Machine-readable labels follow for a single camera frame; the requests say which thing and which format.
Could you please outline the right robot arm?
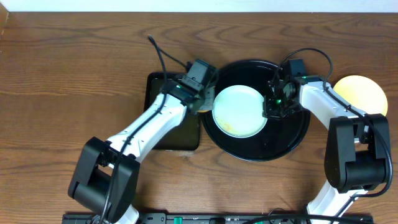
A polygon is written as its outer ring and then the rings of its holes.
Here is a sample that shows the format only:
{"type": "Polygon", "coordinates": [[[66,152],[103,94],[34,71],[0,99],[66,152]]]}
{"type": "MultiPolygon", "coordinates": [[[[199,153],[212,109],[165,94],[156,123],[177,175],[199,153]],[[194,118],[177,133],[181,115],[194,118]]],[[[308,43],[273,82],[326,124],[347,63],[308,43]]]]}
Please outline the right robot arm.
{"type": "Polygon", "coordinates": [[[342,223],[342,215],[357,199],[387,192],[393,168],[384,115],[367,114],[349,104],[324,78],[307,75],[301,59],[283,59],[269,87],[264,117],[282,119],[309,111],[328,130],[326,182],[306,206],[307,223],[342,223]]]}

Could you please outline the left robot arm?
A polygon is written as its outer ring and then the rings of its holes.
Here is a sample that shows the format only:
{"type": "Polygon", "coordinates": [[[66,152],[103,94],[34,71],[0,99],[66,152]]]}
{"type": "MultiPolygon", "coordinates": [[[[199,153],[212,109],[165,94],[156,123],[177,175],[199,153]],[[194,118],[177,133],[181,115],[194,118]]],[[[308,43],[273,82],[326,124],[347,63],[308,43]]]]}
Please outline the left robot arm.
{"type": "Polygon", "coordinates": [[[91,223],[136,223],[132,206],[142,161],[187,113],[213,108],[218,69],[195,60],[178,80],[164,77],[154,102],[133,123],[105,141],[88,140],[76,164],[68,195],[95,213],[91,223]]]}

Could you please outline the yellow plate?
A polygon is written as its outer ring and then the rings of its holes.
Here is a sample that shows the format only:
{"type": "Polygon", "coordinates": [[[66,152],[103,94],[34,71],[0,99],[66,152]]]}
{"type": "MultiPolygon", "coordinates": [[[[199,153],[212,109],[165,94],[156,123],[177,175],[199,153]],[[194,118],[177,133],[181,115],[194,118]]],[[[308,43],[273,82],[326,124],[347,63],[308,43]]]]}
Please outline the yellow plate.
{"type": "Polygon", "coordinates": [[[349,104],[367,114],[383,114],[388,110],[387,96],[382,88],[370,78],[350,75],[339,80],[333,90],[349,104]]]}

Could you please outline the light blue plate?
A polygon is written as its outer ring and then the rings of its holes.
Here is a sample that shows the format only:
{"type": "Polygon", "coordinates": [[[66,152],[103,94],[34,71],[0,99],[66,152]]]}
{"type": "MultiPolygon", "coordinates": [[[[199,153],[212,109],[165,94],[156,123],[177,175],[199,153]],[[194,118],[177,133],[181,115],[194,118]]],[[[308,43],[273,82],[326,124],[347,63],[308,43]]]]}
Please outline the light blue plate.
{"type": "Polygon", "coordinates": [[[219,92],[211,111],[216,126],[228,136],[249,138],[266,125],[263,117],[264,97],[254,88],[233,85],[219,92]]]}

